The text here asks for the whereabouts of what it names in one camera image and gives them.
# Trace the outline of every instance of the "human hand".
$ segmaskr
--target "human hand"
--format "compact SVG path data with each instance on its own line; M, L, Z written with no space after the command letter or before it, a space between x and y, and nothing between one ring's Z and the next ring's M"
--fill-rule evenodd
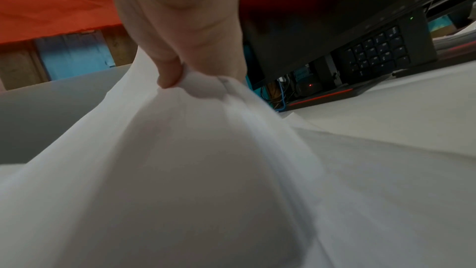
M131 37L168 88L187 64L209 75L246 76L238 0L114 0Z

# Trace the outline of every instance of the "skin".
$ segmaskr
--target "skin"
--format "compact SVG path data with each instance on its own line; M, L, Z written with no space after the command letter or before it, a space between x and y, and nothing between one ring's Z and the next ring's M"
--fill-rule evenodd
M244 80L238 0L114 1L131 37L155 62L162 88L177 84L184 64Z

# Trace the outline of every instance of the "electronic device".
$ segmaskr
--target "electronic device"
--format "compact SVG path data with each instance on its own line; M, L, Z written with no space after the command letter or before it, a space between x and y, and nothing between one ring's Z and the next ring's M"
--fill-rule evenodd
M326 56L337 69L318 75L328 91L336 89L331 84L336 73L353 84L434 61L426 17L445 13L451 1L332 0L316 11L249 14L241 25L253 61L251 85L258 89ZM316 73L326 73L323 66Z

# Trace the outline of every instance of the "orange cloth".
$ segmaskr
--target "orange cloth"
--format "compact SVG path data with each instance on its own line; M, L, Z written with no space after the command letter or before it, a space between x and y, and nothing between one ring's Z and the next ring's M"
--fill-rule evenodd
M0 43L117 24L113 0L0 0Z

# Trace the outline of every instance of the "blue cable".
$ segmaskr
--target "blue cable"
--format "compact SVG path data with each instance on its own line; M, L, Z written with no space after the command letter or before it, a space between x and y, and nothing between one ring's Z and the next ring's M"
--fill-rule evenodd
M276 112L280 112L286 109L286 101L284 100L283 86L281 85L281 82L279 82L279 80L278 80L278 84L279 84L279 89L281 89L281 96L283 97L283 107L280 109L276 109Z

